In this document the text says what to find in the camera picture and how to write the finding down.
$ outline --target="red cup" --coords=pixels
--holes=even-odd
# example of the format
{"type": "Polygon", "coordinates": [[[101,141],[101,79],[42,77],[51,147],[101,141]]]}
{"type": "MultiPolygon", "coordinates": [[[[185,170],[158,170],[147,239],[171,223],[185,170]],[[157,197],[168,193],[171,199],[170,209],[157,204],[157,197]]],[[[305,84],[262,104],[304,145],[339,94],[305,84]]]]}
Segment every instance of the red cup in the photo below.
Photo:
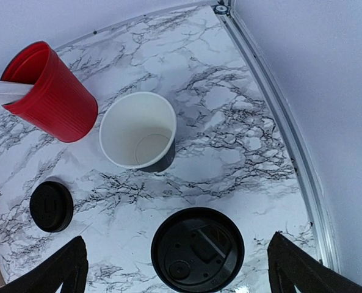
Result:
{"type": "Polygon", "coordinates": [[[62,142],[75,142],[93,128],[98,104],[45,42],[24,48],[4,70],[2,81],[34,84],[21,100],[3,105],[62,142]]]}

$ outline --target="marble surface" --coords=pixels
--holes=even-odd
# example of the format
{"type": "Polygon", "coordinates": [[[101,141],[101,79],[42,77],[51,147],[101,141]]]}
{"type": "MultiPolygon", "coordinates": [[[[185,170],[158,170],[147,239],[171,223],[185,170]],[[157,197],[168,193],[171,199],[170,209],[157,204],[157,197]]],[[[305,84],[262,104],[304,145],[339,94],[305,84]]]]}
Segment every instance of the marble surface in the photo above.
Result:
{"type": "Polygon", "coordinates": [[[59,50],[97,98],[94,129],[57,141],[0,108],[0,268],[7,282],[81,235],[87,292],[170,292],[150,245],[172,213],[207,206],[229,216],[245,242],[237,278],[222,292],[270,292],[267,245],[276,231],[311,255],[315,244],[279,130],[245,62],[210,7],[190,7],[111,27],[59,50]],[[118,97],[166,97],[178,116],[176,157],[158,174],[118,168],[100,150],[98,129],[118,97]],[[29,215],[48,178],[71,190],[70,226],[49,234],[29,215]]]}

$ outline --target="small black cap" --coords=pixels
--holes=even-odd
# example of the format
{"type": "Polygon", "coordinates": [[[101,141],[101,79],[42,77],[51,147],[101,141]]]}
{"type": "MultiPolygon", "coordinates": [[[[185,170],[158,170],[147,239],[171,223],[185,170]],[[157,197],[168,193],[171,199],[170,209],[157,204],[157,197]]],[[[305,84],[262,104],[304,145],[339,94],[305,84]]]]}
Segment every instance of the small black cap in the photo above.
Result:
{"type": "Polygon", "coordinates": [[[170,216],[156,231],[151,258],[159,278],[178,292],[217,292],[239,273],[244,243],[227,216],[189,208],[170,216]]]}
{"type": "Polygon", "coordinates": [[[33,192],[30,213],[34,223],[45,232],[60,232],[71,222],[73,200],[61,183],[45,181],[33,192]]]}

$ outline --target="black coffee cup lid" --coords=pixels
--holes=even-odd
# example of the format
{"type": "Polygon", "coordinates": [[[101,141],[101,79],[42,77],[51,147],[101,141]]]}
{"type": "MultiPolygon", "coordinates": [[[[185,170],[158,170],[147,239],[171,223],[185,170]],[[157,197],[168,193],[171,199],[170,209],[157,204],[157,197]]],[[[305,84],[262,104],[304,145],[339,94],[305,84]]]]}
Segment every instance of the black coffee cup lid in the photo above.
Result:
{"type": "Polygon", "coordinates": [[[34,190],[30,199],[34,223],[45,232],[60,232],[71,222],[73,200],[61,183],[45,181],[34,190]]]}
{"type": "Polygon", "coordinates": [[[217,292],[239,273],[244,243],[236,225],[221,212],[189,208],[170,216],[151,246],[159,278],[178,292],[217,292]]]}

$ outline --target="wall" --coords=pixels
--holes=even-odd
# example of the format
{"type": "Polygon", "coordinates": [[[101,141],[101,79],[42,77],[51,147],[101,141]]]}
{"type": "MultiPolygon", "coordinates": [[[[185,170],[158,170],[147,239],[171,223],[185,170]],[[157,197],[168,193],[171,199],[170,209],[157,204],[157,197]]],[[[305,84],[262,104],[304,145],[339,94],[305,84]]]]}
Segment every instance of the wall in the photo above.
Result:
{"type": "Polygon", "coordinates": [[[362,1],[238,0],[320,176],[343,275],[362,284],[362,1]]]}
{"type": "Polygon", "coordinates": [[[38,40],[58,47],[94,30],[200,0],[0,1],[0,75],[21,49],[38,40]]]}

